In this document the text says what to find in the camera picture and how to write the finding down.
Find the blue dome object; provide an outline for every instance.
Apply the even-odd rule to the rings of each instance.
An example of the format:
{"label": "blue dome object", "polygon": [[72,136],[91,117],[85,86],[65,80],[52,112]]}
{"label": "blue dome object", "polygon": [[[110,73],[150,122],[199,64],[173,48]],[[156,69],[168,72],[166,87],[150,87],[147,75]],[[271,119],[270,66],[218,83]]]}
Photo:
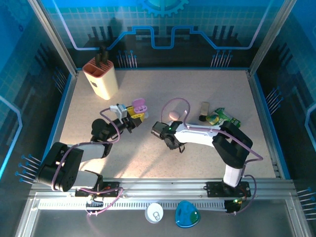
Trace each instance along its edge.
{"label": "blue dome object", "polygon": [[196,225],[200,219],[200,213],[192,203],[188,201],[179,203],[175,214],[177,226],[181,228],[190,228]]}

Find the table surface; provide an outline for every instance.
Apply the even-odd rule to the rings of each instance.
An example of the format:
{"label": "table surface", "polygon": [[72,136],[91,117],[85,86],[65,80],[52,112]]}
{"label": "table surface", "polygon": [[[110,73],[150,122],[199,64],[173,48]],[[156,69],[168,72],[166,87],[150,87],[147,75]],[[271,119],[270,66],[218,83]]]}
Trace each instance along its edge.
{"label": "table surface", "polygon": [[[202,101],[210,103],[209,112],[225,107],[225,111],[241,121],[240,129],[253,141],[252,149],[264,157],[251,162],[245,174],[257,178],[274,178],[267,144],[245,71],[116,71],[119,91],[108,101],[98,97],[83,72],[80,72],[68,110],[60,141],[67,144],[90,141],[91,124],[101,118],[102,109],[123,103],[126,106],[137,98],[145,98],[149,118],[131,134],[125,131],[106,158],[81,163],[81,170],[91,170],[109,178],[222,178],[225,164],[213,147],[186,144],[186,150],[169,150],[165,143],[150,131],[164,104],[182,97],[189,101],[189,123],[209,125],[198,120]],[[171,110],[183,113],[183,102],[174,102]],[[115,114],[107,112],[110,119]]]}

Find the green package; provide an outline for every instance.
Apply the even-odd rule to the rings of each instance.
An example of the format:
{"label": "green package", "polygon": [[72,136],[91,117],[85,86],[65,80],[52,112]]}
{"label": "green package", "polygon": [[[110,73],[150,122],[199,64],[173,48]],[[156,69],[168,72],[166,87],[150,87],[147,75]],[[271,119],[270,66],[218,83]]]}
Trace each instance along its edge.
{"label": "green package", "polygon": [[230,116],[229,114],[224,112],[225,108],[218,108],[213,111],[209,116],[206,117],[206,121],[208,121],[211,125],[222,125],[223,122],[229,121],[234,124],[236,127],[240,127],[241,123],[238,119]]}

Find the gear graphic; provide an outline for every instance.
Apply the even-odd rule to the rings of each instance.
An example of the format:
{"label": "gear graphic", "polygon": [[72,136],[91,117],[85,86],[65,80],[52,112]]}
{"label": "gear graphic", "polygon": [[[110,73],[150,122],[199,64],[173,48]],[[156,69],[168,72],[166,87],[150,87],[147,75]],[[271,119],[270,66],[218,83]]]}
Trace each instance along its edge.
{"label": "gear graphic", "polygon": [[30,15],[30,5],[27,0],[6,0],[5,5],[12,17],[21,23]]}
{"label": "gear graphic", "polygon": [[177,14],[179,9],[183,10],[183,5],[189,3],[189,0],[139,0],[139,3],[148,14],[164,17],[171,16],[172,13]]}

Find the yellow object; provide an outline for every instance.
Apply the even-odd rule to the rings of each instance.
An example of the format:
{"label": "yellow object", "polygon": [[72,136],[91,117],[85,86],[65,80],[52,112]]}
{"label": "yellow object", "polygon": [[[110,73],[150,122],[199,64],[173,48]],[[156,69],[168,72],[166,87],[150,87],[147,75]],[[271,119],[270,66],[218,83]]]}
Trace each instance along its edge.
{"label": "yellow object", "polygon": [[129,115],[133,116],[136,113],[134,112],[134,106],[129,106],[127,107],[127,112],[129,113]]}
{"label": "yellow object", "polygon": [[140,120],[143,122],[143,121],[144,121],[144,118],[145,118],[145,113],[132,115],[131,117],[132,117],[132,119],[140,118]]}

